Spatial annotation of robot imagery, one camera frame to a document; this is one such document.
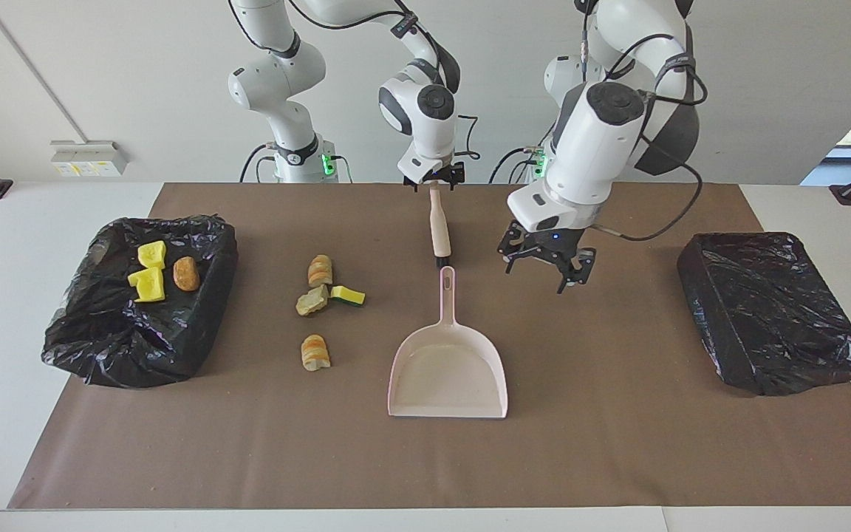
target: food scrap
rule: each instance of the food scrap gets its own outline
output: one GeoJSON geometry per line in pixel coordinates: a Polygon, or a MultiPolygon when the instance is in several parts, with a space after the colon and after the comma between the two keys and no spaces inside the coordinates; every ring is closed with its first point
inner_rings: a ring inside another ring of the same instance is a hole
{"type": "Polygon", "coordinates": [[[301,343],[301,364],[307,371],[317,371],[321,367],[330,367],[330,353],[327,342],[320,334],[311,334],[301,343]]]}
{"type": "Polygon", "coordinates": [[[184,256],[173,264],[173,282],[183,292],[196,292],[199,289],[199,269],[193,257],[184,256]]]}
{"type": "Polygon", "coordinates": [[[163,290],[163,270],[153,267],[139,270],[127,276],[127,282],[136,287],[136,303],[154,303],[166,299],[163,290]]]}
{"type": "Polygon", "coordinates": [[[315,256],[307,267],[307,286],[334,284],[334,264],[327,255],[315,256]]]}
{"type": "Polygon", "coordinates": [[[165,268],[166,259],[166,243],[162,240],[149,242],[148,245],[142,245],[136,249],[136,259],[144,268],[165,268]]]}
{"type": "Polygon", "coordinates": [[[298,297],[298,303],[295,309],[297,309],[298,314],[301,314],[301,316],[316,313],[316,311],[327,306],[328,297],[330,297],[330,293],[327,292],[327,285],[315,287],[310,292],[298,297]]]}

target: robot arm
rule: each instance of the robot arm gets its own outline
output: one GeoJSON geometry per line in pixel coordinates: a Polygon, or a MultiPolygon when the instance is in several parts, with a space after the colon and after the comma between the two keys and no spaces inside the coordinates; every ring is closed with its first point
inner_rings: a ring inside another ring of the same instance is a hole
{"type": "Polygon", "coordinates": [[[548,90],[563,102],[544,147],[546,173],[507,199],[516,218],[499,247],[507,270],[514,260],[534,256],[561,271],[558,292],[587,282],[595,250],[578,250],[577,242],[594,225],[612,181],[627,165],[658,175],[688,159],[698,138],[694,105],[700,103],[683,18],[688,6],[676,0],[578,2],[588,13],[589,53],[577,71],[591,80],[564,90],[560,86],[572,76],[558,63],[548,68],[548,90]]]}
{"type": "Polygon", "coordinates": [[[460,70],[455,58],[419,24],[401,1],[303,0],[318,20],[348,27],[372,18],[391,28],[413,56],[406,66],[379,88],[379,106],[389,125],[411,136],[397,167],[413,185],[443,179],[464,181],[455,154],[455,98],[460,70]]]}
{"type": "Polygon", "coordinates": [[[284,0],[230,4],[243,33],[267,54],[229,75],[229,93],[242,107],[267,118],[278,152],[276,175],[286,183],[335,181],[337,169],[329,159],[334,145],[314,132],[304,105],[288,101],[324,79],[324,57],[291,27],[284,0]]]}

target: wall outlet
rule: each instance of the wall outlet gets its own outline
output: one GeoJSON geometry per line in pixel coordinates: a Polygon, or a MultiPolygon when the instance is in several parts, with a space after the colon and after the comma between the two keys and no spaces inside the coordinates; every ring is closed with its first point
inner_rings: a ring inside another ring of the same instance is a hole
{"type": "Polygon", "coordinates": [[[73,151],[62,151],[55,154],[51,158],[51,166],[54,166],[61,177],[78,177],[78,169],[71,164],[71,158],[74,156],[73,151]]]}
{"type": "Polygon", "coordinates": [[[127,168],[127,159],[113,142],[54,141],[55,156],[51,164],[64,177],[120,177],[127,168]]]}

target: bread roll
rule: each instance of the bread roll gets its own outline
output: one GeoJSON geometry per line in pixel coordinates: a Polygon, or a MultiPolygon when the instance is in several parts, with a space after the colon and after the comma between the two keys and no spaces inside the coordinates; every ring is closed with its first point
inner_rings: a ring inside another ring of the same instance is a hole
{"type": "Polygon", "coordinates": [[[311,334],[301,343],[301,364],[307,371],[317,371],[321,367],[330,367],[330,353],[327,342],[318,334],[311,334]]]}
{"type": "Polygon", "coordinates": [[[173,264],[173,282],[183,292],[196,292],[199,289],[199,269],[191,256],[184,256],[173,264]]]}
{"type": "Polygon", "coordinates": [[[334,284],[334,264],[327,255],[318,255],[307,267],[307,286],[334,284]]]}

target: black trash bag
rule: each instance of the black trash bag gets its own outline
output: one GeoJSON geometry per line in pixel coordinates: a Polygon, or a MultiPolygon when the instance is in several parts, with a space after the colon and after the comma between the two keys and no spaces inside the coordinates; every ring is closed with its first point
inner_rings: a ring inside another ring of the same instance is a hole
{"type": "Polygon", "coordinates": [[[703,233],[678,259],[724,383],[763,396],[851,380],[851,323],[790,233],[703,233]]]}
{"type": "Polygon", "coordinates": [[[41,360],[87,384],[146,388],[185,381],[209,355],[232,290],[236,230],[218,216],[121,218],[104,226],[45,331],[41,360]],[[166,243],[166,299],[134,303],[127,276],[144,269],[137,249],[166,243]],[[176,287],[172,265],[192,256],[202,286],[176,287]]]}

